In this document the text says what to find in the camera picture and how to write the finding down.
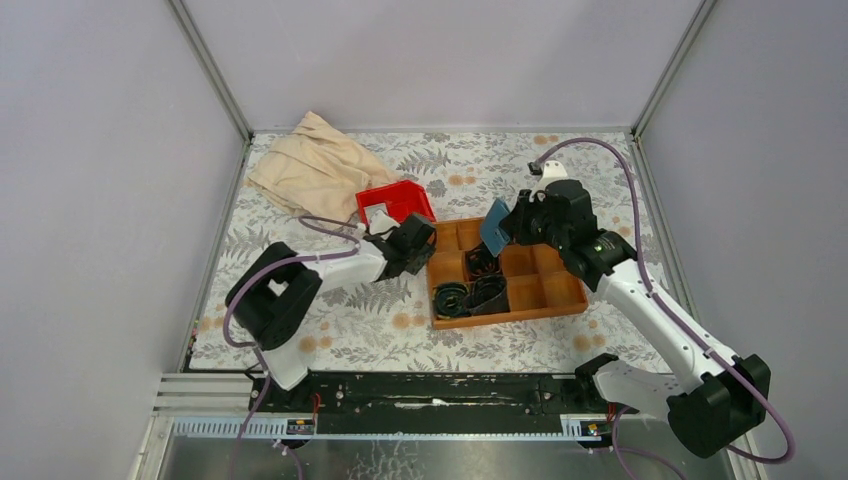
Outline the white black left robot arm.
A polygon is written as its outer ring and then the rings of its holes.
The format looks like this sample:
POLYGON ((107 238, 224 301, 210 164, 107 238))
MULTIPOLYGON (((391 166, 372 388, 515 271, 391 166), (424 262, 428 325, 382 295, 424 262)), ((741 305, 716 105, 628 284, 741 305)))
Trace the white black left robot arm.
POLYGON ((436 249, 436 227, 413 213, 397 223, 387 217, 376 231, 359 236, 319 226, 319 217, 299 221, 351 243, 347 250, 299 253, 284 242, 269 245, 225 298, 223 333, 236 348, 252 348, 269 380, 272 398, 288 411, 309 401, 309 367, 293 338, 320 294, 348 285, 377 283, 417 274, 436 249))

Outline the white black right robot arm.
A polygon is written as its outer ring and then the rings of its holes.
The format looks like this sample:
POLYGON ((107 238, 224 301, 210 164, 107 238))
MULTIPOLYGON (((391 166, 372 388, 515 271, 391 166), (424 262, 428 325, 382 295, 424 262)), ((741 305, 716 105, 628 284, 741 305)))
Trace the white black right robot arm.
POLYGON ((634 247, 617 232, 598 227, 591 197, 579 181, 520 190, 499 225, 519 245, 545 244, 555 250, 566 271, 623 313, 673 374, 664 378, 604 355, 573 386, 583 410, 597 412, 609 402, 633 407, 666 421, 680 443, 700 458, 765 421, 767 364, 757 355, 738 356, 668 298, 639 263, 634 247))

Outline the wooden compartment tray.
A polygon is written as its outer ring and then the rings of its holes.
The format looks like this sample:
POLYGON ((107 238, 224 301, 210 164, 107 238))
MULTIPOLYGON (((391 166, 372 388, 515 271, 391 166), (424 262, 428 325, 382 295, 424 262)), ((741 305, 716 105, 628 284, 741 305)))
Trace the wooden compartment tray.
POLYGON ((493 257, 480 238, 481 218, 435 224, 436 251, 427 285, 436 330, 576 315, 588 307, 582 283, 557 252, 509 245, 493 257))

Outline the blue card holder wallet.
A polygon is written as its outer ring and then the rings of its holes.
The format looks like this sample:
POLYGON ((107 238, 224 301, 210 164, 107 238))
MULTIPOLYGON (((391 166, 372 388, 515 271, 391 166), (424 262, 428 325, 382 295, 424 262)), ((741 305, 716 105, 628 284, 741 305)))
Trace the blue card holder wallet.
POLYGON ((493 257, 499 256, 511 242, 510 234, 500 226, 501 221, 506 219, 510 212, 507 203, 496 198, 480 225, 481 241, 493 257))

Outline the red plastic bin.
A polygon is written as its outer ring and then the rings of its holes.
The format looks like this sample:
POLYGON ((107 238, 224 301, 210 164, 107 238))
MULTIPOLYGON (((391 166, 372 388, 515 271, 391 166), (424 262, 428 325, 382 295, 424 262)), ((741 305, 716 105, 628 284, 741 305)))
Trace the red plastic bin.
POLYGON ((364 190, 355 199, 360 220, 373 232, 399 226, 411 214, 436 221, 426 190, 410 180, 364 190))

